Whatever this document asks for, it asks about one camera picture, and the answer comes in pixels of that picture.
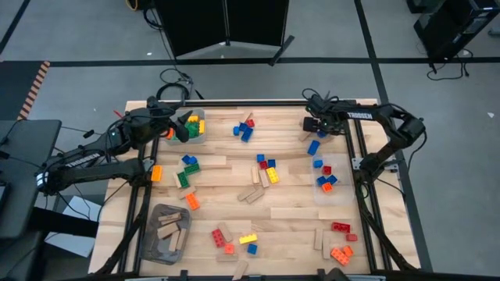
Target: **floor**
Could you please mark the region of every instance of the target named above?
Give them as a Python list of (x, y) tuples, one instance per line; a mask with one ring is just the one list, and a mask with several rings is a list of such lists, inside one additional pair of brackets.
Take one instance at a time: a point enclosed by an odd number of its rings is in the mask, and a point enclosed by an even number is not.
[[(22, 0), (0, 0), (0, 37)], [(423, 58), (413, 31), (418, 18), (405, 0), (361, 0), (378, 58)], [(488, 36), (500, 17), (467, 46), (476, 57), (500, 57), (500, 38)], [(179, 66), (191, 75), (205, 98), (299, 98), (305, 87), (341, 98), (379, 98), (355, 0), (291, 0), (287, 34), (296, 39), (284, 57), (345, 58), (343, 63), (281, 63)], [(270, 57), (262, 49), (215, 48), (186, 59)], [(354, 59), (367, 59), (357, 63)], [(108, 66), (51, 67), (30, 113), (30, 119), (61, 119), (63, 125), (103, 131), (116, 120), (113, 109), (127, 100), (154, 95), (163, 84), (159, 72), (168, 66), (137, 66), (135, 60), (168, 59), (158, 31), (140, 12), (123, 2), (99, 0), (31, 1), (9, 43), (5, 61), (98, 62)], [(387, 96), (425, 119), (429, 141), (416, 154), (411, 180), (435, 272), (500, 276), (500, 152), (498, 63), (470, 63), (470, 77), (433, 82), (426, 63), (380, 64)], [(439, 75), (455, 76), (448, 65)], [(168, 93), (176, 97), (178, 93)], [(68, 150), (89, 140), (64, 130), (57, 146)], [(405, 151), (406, 158), (412, 149)], [(103, 198), (105, 183), (81, 185), (86, 196)], [(73, 189), (65, 195), (74, 195)], [(85, 261), (67, 256), (50, 260), (45, 279)]]

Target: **clear plastic container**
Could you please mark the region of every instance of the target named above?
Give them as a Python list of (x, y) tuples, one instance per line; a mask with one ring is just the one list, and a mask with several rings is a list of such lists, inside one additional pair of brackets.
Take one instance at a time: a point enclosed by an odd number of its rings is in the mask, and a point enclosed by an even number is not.
[(184, 246), (188, 240), (189, 229), (191, 227), (191, 215), (189, 211), (185, 208), (179, 208), (176, 206), (169, 206), (164, 204), (158, 204), (153, 208), (151, 218), (149, 218), (148, 225), (146, 226), (146, 233), (144, 235), (141, 258), (147, 261), (158, 262), (164, 265), (173, 265), (182, 258), (184, 251), (175, 250), (169, 251), (170, 238), (159, 239), (158, 238), (158, 228), (161, 227), (158, 217), (162, 215), (172, 215), (179, 212), (180, 221), (177, 221), (179, 229), (186, 229), (186, 236), (184, 238)]
[[(200, 120), (205, 120), (205, 110), (202, 108), (184, 108), (176, 110), (175, 114), (170, 117), (173, 121), (177, 121), (177, 117), (182, 116), (188, 111), (192, 110), (192, 116), (199, 116)], [(179, 144), (203, 144), (206, 139), (207, 123), (205, 121), (205, 132), (197, 137), (190, 138), (186, 143), (181, 143), (180, 140), (167, 140), (165, 137), (162, 140), (166, 141), (168, 145), (179, 145)]]
[[(314, 168), (316, 160), (323, 160), (321, 168)], [(323, 167), (331, 166), (331, 174), (337, 177), (337, 182), (333, 185), (331, 192), (325, 193), (318, 185), (317, 179), (323, 175)], [(314, 201), (318, 205), (350, 205), (354, 199), (354, 185), (352, 184), (351, 164), (348, 155), (345, 154), (325, 154), (314, 155), (311, 161), (312, 169), (312, 192)]]

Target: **cable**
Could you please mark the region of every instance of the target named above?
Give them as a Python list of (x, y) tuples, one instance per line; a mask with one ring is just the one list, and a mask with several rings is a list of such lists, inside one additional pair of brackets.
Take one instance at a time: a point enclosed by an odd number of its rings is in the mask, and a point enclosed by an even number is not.
[(68, 203), (68, 201), (66, 201), (66, 199), (64, 199), (64, 197), (63, 197), (63, 196), (62, 196), (59, 192), (57, 192), (57, 194), (58, 194), (58, 195), (59, 195), (59, 197), (60, 197), (60, 198), (64, 201), (64, 203), (66, 203), (66, 206), (70, 207), (70, 209), (72, 209), (72, 210), (73, 210), (73, 212), (76, 212), (77, 214), (80, 214), (80, 215), (84, 216), (84, 217), (85, 217), (85, 218), (87, 218), (88, 220), (91, 220), (91, 218), (90, 218), (90, 217), (87, 217), (85, 214), (80, 213), (79, 211), (77, 211), (77, 210), (73, 209), (73, 207), (71, 207), (71, 206), (70, 206), (70, 204)]

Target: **wooden tabletop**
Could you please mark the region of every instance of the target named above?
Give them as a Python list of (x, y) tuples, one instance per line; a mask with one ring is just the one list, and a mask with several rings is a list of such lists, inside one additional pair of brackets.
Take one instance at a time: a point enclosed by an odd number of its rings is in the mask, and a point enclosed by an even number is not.
[[(362, 99), (358, 102), (373, 104), (377, 101)], [(127, 103), (129, 111), (140, 107), (145, 107), (145, 101)], [(240, 137), (233, 136), (232, 129), (243, 112), (249, 109), (253, 112), (255, 130), (246, 144)], [(310, 275), (316, 274), (317, 269), (328, 272), (333, 267), (341, 267), (346, 273), (370, 272), (355, 199), (342, 206), (319, 206), (314, 201), (311, 156), (307, 154), (307, 148), (312, 139), (319, 138), (314, 135), (303, 142), (298, 140), (302, 132), (299, 122), (308, 115), (304, 107), (207, 107), (204, 110), (204, 144), (169, 146), (160, 142), (157, 165), (163, 166), (163, 175), (161, 182), (153, 185), (149, 207), (149, 214), (157, 204), (189, 209), (185, 200), (177, 198), (179, 190), (171, 172), (183, 165), (180, 158), (186, 153), (196, 156), (202, 171), (189, 176), (189, 180), (198, 189), (195, 195), (201, 207), (191, 211), (193, 221), (184, 256), (175, 265), (143, 261), (142, 276), (178, 276), (181, 269), (187, 269), (190, 276), (232, 276), (237, 265), (235, 262), (215, 260), (217, 254), (223, 253), (222, 248), (216, 248), (211, 234), (219, 222), (225, 222), (233, 237), (237, 238), (234, 241), (235, 251), (241, 260), (248, 262), (245, 275)], [(368, 152), (378, 151), (387, 143), (387, 137), (378, 123), (362, 122), (362, 128)], [(335, 153), (345, 158), (346, 163), (339, 165), (348, 166), (344, 137), (327, 137), (320, 142), (318, 153)], [(355, 134), (353, 142), (356, 154), (359, 154)], [(263, 197), (248, 204), (239, 201), (237, 195), (252, 186), (251, 167), (257, 164), (257, 154), (276, 159), (280, 182), (267, 188)], [(122, 159), (136, 156), (136, 151), (130, 151), (122, 155)], [(345, 177), (344, 174), (339, 176), (340, 184), (348, 182)], [(385, 172), (380, 178), (399, 186), (396, 174)], [(106, 197), (122, 183), (123, 180), (109, 181)], [(416, 247), (401, 194), (379, 181), (375, 182), (375, 187), (387, 236), (408, 262), (418, 267)], [(106, 203), (89, 272), (99, 269), (122, 239), (129, 198), (130, 187), (126, 186)], [(141, 203), (140, 192), (136, 214)], [(346, 242), (343, 233), (332, 232), (333, 221), (349, 223), (352, 233), (358, 235), (358, 241)], [(347, 266), (342, 267), (333, 258), (325, 260), (321, 251), (313, 249), (316, 228), (323, 229), (323, 235), (330, 238), (330, 248), (347, 244), (352, 247), (355, 254)], [(259, 249), (256, 257), (250, 257), (246, 247), (238, 243), (238, 237), (246, 233), (257, 233)], [(129, 249), (128, 271), (132, 269), (136, 238)], [(372, 238), (378, 268), (382, 269), (378, 240), (374, 235)]]

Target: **wooden block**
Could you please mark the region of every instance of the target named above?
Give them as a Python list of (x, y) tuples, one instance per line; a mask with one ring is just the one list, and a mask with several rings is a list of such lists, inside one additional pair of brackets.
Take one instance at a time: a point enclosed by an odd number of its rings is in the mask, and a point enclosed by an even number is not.
[(175, 247), (176, 250), (182, 250), (184, 246), (184, 239), (186, 239), (186, 232), (186, 229), (180, 229), (179, 240), (177, 241), (177, 246)]
[(262, 187), (264, 188), (269, 187), (269, 180), (267, 179), (266, 170), (260, 169), (259, 176), (260, 176), (260, 182), (262, 183)]
[(259, 170), (255, 166), (252, 166), (252, 182), (253, 184), (259, 183)]
[(162, 226), (158, 228), (158, 238), (163, 239), (168, 237), (170, 234), (176, 232), (179, 230), (179, 227), (177, 226), (176, 222), (172, 222), (170, 224), (167, 224), (166, 226)]
[(260, 187), (257, 189), (256, 192), (252, 193), (250, 196), (247, 197), (247, 202), (251, 204), (263, 195), (264, 195), (264, 189)]
[(247, 270), (248, 263), (246, 261), (239, 261), (236, 266), (236, 270), (234, 271), (233, 281), (241, 279), (241, 277), (245, 274), (245, 270)]
[(314, 250), (321, 250), (323, 244), (323, 230), (316, 229), (316, 236), (314, 237)]
[(229, 232), (229, 229), (227, 228), (226, 223), (220, 222), (217, 225), (217, 228), (222, 233), (222, 236), (224, 237), (224, 239), (226, 240), (226, 242), (231, 242), (233, 240), (233, 236), (231, 235), (231, 232)]
[(323, 235), (323, 258), (330, 259), (330, 240)]
[(238, 254), (218, 254), (216, 261), (238, 261)]
[(181, 188), (182, 186), (180, 185), (179, 177), (177, 177), (177, 173), (173, 172), (172, 173), (173, 180), (175, 181), (175, 185), (177, 185), (177, 188)]
[(246, 199), (248, 196), (252, 195), (254, 192), (256, 192), (257, 190), (254, 188), (254, 187), (249, 187), (247, 189), (245, 189), (243, 192), (241, 192), (238, 196), (237, 196), (237, 199), (239, 201), (243, 201), (244, 199)]
[(177, 197), (179, 199), (182, 199), (182, 198), (186, 197), (186, 195), (188, 195), (190, 193), (194, 193), (195, 191), (196, 191), (196, 187), (190, 186), (188, 188), (184, 188), (181, 192), (179, 192), (179, 194), (177, 195)]
[(169, 251), (175, 251), (175, 249), (177, 248), (177, 242), (179, 241), (179, 234), (180, 234), (179, 230), (172, 233), (172, 236), (170, 238)]

